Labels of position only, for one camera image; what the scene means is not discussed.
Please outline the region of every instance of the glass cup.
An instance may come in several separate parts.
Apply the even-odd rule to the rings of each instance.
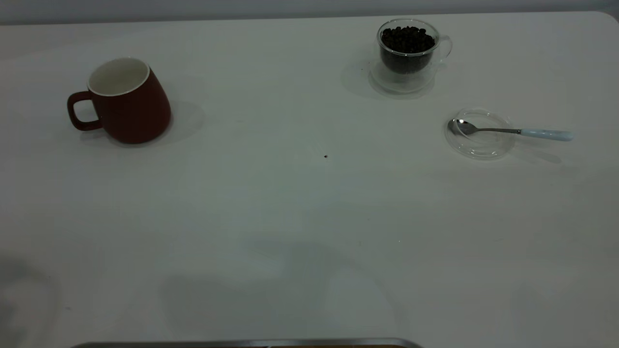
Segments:
[[[383,41],[385,29],[397,27],[416,27],[425,29],[426,34],[434,38],[434,46],[418,53],[403,53],[390,49]],[[452,42],[449,36],[440,35],[429,23],[417,19],[398,18],[383,24],[376,34],[378,41],[378,58],[371,68],[373,79],[382,88],[400,94],[416,92],[428,85],[436,69],[451,52]]]

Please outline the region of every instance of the glass cup handle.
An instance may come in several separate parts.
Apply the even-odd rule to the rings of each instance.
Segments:
[[[449,54],[451,53],[451,49],[454,47],[454,43],[447,35],[441,35],[439,40],[439,45],[443,46],[441,48],[441,61],[443,61],[443,59],[447,58],[447,56],[449,56]]]

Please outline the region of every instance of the coffee bean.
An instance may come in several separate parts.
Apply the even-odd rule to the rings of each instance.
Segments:
[[[396,27],[385,29],[381,35],[385,46],[402,53],[419,53],[434,47],[434,38],[424,28]]]

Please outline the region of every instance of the metal spoon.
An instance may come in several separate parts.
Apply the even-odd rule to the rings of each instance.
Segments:
[[[572,132],[566,131],[549,131],[547,129],[505,129],[505,128],[477,128],[474,125],[464,120],[453,119],[449,121],[447,127],[456,135],[458,135],[458,129],[464,135],[471,135],[476,132],[489,131],[489,132],[502,132],[502,133],[514,133],[527,137],[540,137],[543,139],[570,141],[574,139]]]

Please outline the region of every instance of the table surface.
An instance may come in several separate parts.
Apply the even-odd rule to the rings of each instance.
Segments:
[[[391,18],[0,27],[1,345],[616,346],[617,22],[419,16],[454,49],[395,98],[368,83]],[[149,144],[69,122],[118,56],[170,99]],[[474,161],[443,137],[464,107],[576,138]]]

